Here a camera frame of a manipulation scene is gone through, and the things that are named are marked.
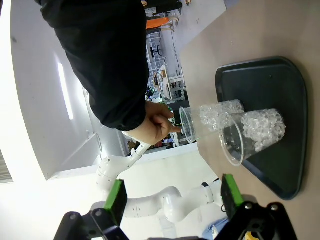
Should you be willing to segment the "person's right hand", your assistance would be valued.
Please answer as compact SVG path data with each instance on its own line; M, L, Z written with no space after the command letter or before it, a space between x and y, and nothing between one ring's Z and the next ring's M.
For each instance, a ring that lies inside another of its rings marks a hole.
M130 137L139 142L155 145L168 136L169 133L180 133L181 128L174 126L169 119L174 117L167 105L162 103L145 103L145 119L137 128L126 131Z

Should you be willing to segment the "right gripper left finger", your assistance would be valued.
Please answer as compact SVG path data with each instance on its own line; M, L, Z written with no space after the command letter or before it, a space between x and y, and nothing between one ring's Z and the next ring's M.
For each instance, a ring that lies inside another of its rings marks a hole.
M127 240L120 225L128 202L125 182L117 179L101 208L81 215L67 212L57 229L55 240Z

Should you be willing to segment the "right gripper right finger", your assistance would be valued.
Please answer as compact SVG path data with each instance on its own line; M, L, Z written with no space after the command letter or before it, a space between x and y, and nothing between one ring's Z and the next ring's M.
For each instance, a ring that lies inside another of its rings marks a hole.
M217 240L296 240L285 207L272 202L266 207L245 200L232 174L222 176L221 197L228 223Z

